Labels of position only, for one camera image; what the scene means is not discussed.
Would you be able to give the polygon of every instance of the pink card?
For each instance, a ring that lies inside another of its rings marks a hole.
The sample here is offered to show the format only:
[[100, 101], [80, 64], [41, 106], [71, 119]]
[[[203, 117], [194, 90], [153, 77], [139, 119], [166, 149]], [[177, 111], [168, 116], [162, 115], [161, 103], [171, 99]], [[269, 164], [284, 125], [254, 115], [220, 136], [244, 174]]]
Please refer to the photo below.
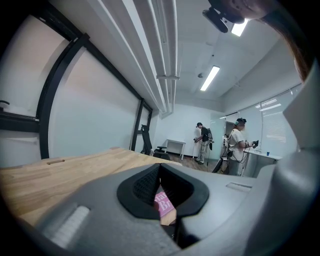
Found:
[[170, 202], [166, 193], [163, 191], [155, 195], [154, 201], [156, 201], [159, 205], [160, 217], [166, 215], [168, 212], [174, 209], [174, 206]]

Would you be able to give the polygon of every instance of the window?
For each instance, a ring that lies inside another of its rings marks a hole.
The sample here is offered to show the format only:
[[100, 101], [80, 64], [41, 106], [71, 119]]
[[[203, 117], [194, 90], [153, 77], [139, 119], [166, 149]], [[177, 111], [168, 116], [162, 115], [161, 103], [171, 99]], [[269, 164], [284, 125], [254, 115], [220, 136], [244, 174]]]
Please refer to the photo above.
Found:
[[296, 137], [283, 115], [292, 99], [291, 92], [287, 91], [261, 102], [261, 107], [257, 107], [262, 112], [263, 152], [283, 157], [297, 150]]

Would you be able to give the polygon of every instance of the cable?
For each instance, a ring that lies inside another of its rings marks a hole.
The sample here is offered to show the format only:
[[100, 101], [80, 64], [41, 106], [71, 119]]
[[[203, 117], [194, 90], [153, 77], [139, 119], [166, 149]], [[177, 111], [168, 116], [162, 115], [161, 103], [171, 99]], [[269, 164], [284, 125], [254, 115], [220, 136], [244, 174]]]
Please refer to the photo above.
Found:
[[206, 161], [206, 171], [208, 171], [208, 167], [209, 167], [209, 158], [210, 158], [210, 152], [211, 152], [211, 150], [210, 150], [210, 142], [208, 144], [208, 147], [209, 147], [209, 156], [208, 156], [208, 159]]

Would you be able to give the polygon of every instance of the handheld device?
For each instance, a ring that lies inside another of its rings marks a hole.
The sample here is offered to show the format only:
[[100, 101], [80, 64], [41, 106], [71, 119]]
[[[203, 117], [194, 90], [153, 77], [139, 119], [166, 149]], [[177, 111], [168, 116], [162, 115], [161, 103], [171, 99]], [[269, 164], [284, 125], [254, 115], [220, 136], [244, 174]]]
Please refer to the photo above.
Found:
[[253, 141], [252, 142], [252, 147], [255, 149], [259, 145], [259, 140]]

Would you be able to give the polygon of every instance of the wooden floor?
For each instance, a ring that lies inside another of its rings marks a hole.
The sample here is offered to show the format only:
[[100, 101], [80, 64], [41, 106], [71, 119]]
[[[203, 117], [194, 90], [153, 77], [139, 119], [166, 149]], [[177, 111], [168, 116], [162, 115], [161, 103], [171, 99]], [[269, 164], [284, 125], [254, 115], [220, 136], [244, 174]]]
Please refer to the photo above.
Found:
[[195, 159], [192, 159], [191, 157], [183, 157], [183, 160], [181, 160], [181, 156], [175, 155], [175, 154], [169, 154], [170, 160], [174, 162], [178, 162], [182, 164], [185, 167], [189, 167], [195, 170], [200, 170], [204, 172], [212, 172], [215, 168], [217, 161], [216, 160], [209, 160], [209, 164], [207, 166], [207, 160], [205, 160], [204, 164], [198, 164]]

